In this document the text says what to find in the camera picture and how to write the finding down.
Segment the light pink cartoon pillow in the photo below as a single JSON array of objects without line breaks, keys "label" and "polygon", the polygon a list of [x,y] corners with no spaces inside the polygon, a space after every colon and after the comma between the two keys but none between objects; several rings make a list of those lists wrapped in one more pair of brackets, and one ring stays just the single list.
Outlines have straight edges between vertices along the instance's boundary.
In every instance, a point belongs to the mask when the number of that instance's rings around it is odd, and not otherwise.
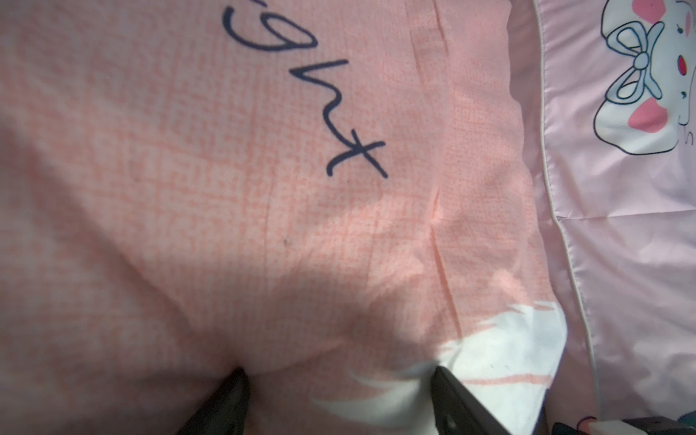
[{"label": "light pink cartoon pillow", "polygon": [[547,422],[694,413],[694,2],[516,1],[507,31],[567,322]]}]

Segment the salmon pink feather pillow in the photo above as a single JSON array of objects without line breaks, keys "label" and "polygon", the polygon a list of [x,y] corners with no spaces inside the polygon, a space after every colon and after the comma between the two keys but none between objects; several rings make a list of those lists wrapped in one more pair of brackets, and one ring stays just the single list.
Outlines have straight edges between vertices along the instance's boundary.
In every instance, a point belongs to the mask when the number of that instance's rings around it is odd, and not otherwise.
[{"label": "salmon pink feather pillow", "polygon": [[5,1],[1,431],[529,434],[551,290],[512,1]]}]

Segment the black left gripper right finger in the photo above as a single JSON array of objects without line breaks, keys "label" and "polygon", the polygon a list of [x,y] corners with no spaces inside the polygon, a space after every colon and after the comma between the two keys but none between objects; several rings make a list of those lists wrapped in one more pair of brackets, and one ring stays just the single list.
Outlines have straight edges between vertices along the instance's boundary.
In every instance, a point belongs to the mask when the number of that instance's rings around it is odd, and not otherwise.
[{"label": "black left gripper right finger", "polygon": [[440,435],[509,435],[507,429],[444,366],[431,375],[431,400]]}]

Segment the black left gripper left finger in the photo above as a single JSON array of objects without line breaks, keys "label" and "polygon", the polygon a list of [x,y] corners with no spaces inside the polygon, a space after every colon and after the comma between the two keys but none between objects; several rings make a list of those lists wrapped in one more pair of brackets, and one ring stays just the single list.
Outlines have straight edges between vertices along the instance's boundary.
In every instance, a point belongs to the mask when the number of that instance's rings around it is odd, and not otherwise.
[{"label": "black left gripper left finger", "polygon": [[249,380],[237,368],[176,432],[177,435],[242,435],[250,398]]}]

